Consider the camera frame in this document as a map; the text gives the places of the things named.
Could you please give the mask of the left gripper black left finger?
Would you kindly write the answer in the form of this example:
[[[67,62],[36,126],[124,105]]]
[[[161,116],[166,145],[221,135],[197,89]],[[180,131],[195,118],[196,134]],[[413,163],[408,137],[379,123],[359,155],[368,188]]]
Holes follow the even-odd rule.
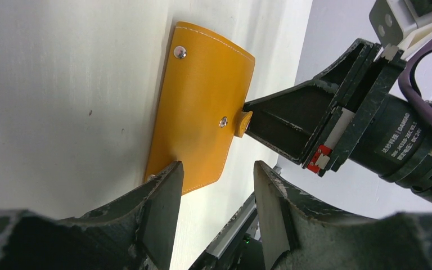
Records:
[[[183,176],[172,162],[79,218],[0,210],[0,269],[169,269]]]

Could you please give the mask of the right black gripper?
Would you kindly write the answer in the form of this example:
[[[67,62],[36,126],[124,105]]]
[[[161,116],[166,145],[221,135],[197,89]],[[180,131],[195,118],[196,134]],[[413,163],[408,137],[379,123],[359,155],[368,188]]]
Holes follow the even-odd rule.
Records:
[[[389,92],[401,54],[356,39],[312,79],[246,102],[246,134],[318,176],[351,160],[432,203],[432,126]]]

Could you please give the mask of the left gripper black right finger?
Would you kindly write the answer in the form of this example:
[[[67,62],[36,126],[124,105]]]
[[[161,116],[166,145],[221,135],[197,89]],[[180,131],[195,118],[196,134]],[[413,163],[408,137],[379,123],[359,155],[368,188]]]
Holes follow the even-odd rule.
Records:
[[[266,269],[432,269],[432,213],[353,214],[263,161],[254,163],[254,194]]]

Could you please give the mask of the yellow leather card holder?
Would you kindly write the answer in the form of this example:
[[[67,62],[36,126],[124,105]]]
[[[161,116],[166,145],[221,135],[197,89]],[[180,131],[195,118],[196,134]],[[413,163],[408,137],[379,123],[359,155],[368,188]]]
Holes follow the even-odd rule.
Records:
[[[244,112],[255,57],[202,26],[174,27],[145,175],[174,161],[183,164],[182,192],[218,181],[234,137],[242,137],[252,112]]]

